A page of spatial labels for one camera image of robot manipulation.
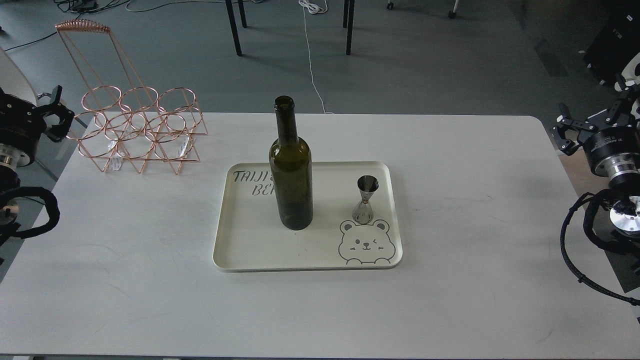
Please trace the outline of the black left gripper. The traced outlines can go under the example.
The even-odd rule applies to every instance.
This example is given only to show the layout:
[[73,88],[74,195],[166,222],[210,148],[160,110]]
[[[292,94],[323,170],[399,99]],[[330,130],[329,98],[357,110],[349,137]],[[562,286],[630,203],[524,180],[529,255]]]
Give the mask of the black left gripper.
[[[37,95],[37,105],[1,91],[0,137],[3,145],[22,151],[37,149],[44,134],[52,142],[61,142],[69,133],[75,112],[62,102],[62,85]],[[59,122],[48,127],[44,117],[54,114]]]

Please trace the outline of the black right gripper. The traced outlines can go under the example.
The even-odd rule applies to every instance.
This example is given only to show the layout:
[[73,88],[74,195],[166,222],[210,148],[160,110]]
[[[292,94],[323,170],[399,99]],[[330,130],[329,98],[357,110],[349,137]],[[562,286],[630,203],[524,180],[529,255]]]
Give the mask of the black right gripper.
[[[550,129],[558,150],[571,157],[583,146],[590,171],[596,176],[636,176],[639,174],[638,119],[622,112],[621,102],[578,120],[564,102],[558,104],[560,117]],[[576,139],[567,137],[567,132]]]

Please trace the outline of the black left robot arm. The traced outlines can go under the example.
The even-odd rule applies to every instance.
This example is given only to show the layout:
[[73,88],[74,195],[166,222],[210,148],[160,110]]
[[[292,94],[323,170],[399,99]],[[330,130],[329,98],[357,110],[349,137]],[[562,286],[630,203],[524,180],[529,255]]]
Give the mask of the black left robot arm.
[[[53,230],[61,212],[52,191],[41,186],[21,186],[19,167],[35,161],[39,141],[45,135],[59,143],[69,134],[75,113],[62,102],[63,88],[54,87],[50,102],[35,105],[4,91],[0,96],[0,205],[1,244],[7,239],[30,239]],[[46,210],[48,221],[39,227],[20,230],[18,199],[39,198]]]

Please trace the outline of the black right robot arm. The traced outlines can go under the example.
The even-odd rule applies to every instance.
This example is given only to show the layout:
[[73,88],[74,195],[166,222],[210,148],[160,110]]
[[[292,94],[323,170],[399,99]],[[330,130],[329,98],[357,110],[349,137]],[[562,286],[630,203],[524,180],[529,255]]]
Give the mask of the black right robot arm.
[[617,294],[584,274],[570,259],[566,234],[574,214],[585,206],[582,228],[597,248],[621,256],[639,257],[639,130],[630,105],[615,103],[585,120],[573,119],[566,104],[551,128],[558,150],[567,156],[583,149],[590,171],[606,178],[607,187],[581,194],[569,208],[560,229],[560,251],[579,283],[638,306],[637,298]]

